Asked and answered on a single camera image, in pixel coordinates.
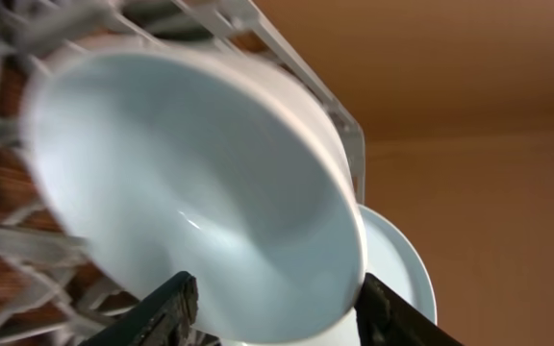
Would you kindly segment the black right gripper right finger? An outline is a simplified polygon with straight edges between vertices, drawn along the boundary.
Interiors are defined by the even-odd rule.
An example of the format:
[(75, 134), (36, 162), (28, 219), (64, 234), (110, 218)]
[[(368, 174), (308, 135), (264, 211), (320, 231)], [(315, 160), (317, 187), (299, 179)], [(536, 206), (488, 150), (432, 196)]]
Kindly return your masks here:
[(362, 346), (463, 346), (371, 273), (354, 308)]

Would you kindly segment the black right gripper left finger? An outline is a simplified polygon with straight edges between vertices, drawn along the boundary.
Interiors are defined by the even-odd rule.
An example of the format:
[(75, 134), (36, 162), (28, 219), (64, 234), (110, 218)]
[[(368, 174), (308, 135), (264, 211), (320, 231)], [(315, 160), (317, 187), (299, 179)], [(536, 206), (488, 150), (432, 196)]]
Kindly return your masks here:
[(198, 312), (196, 279), (181, 271), (81, 346), (184, 345)]

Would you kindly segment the light blue plate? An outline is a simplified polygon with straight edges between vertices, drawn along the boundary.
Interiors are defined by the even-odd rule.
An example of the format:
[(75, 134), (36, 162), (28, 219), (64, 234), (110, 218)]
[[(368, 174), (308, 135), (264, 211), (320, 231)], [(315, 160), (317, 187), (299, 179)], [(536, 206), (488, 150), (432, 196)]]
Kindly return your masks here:
[[(434, 288), (416, 248), (384, 216), (363, 205), (359, 209), (366, 229), (367, 271), (436, 324)], [(356, 346), (359, 343), (355, 312), (350, 311), (332, 329), (286, 346)]]

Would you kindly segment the light blue bowl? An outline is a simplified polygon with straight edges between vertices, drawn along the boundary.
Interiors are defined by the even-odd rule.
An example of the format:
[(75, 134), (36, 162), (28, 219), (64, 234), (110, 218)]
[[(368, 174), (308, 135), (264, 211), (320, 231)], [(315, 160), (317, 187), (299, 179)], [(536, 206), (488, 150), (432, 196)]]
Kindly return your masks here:
[(346, 153), (274, 64), (92, 38), (31, 76), (21, 135), (48, 208), (105, 274), (140, 299), (196, 279), (196, 329), (290, 342), (352, 308), (366, 249)]

